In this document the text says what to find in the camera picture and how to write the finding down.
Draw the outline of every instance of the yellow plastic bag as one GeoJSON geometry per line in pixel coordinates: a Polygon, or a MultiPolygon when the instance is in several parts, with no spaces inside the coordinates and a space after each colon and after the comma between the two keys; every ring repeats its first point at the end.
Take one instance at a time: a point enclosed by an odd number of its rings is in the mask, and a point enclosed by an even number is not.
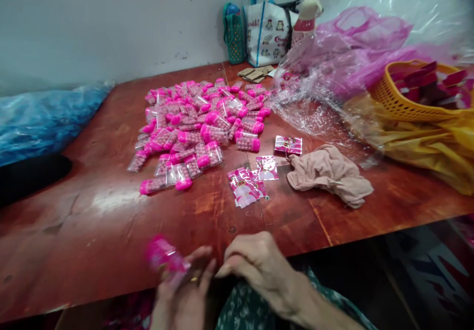
{"type": "Polygon", "coordinates": [[[368,93],[352,98],[343,109],[357,116],[348,123],[361,140],[374,148],[384,146],[384,154],[394,160],[431,169],[461,194],[474,194],[474,113],[436,123],[397,122],[368,93]]]}

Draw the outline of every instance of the wooden table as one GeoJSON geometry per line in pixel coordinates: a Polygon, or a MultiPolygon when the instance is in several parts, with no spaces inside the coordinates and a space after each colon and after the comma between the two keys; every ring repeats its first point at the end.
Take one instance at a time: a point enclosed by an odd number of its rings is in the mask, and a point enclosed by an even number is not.
{"type": "Polygon", "coordinates": [[[141,196],[139,185],[153,176],[158,158],[140,173],[125,169],[145,122],[146,92],[185,80],[226,78],[232,85],[247,66],[213,64],[119,84],[111,92],[65,151],[74,161],[71,173],[0,211],[0,322],[156,287],[144,253],[157,233],[183,254],[212,245],[222,260],[236,235],[268,230],[291,256],[472,212],[472,198],[427,171],[387,159],[362,172],[375,191],[352,210],[322,190],[294,191],[284,157],[276,158],[280,180],[266,183],[271,199],[236,208],[227,172],[255,168],[256,155],[273,155],[277,134],[302,137],[305,153],[323,143],[276,114],[265,120],[258,154],[231,145],[225,163],[190,190],[141,196]]]}

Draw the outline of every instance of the beige cloth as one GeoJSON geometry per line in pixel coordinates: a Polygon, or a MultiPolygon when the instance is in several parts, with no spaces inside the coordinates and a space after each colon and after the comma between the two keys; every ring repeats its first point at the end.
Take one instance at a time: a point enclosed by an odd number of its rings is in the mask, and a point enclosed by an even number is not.
{"type": "Polygon", "coordinates": [[[354,209],[374,191],[370,182],[359,174],[357,165],[335,146],[321,145],[302,157],[291,155],[289,158],[295,170],[288,173],[287,178],[296,190],[325,189],[354,209]]]}

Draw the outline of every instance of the white tote bag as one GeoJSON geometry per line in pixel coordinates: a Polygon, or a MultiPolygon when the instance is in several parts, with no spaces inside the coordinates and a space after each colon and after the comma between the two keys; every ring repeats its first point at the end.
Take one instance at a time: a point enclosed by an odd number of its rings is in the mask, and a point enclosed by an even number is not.
{"type": "Polygon", "coordinates": [[[243,8],[246,22],[248,62],[254,67],[276,64],[286,54],[290,25],[294,25],[298,14],[269,2],[243,8]]]}

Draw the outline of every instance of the blue plastic bag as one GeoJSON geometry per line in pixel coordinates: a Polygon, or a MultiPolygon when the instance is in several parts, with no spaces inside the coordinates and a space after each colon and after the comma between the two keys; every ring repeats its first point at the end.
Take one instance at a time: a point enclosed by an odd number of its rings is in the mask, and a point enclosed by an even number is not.
{"type": "Polygon", "coordinates": [[[0,98],[0,166],[62,151],[114,85],[101,82],[0,98]]]}

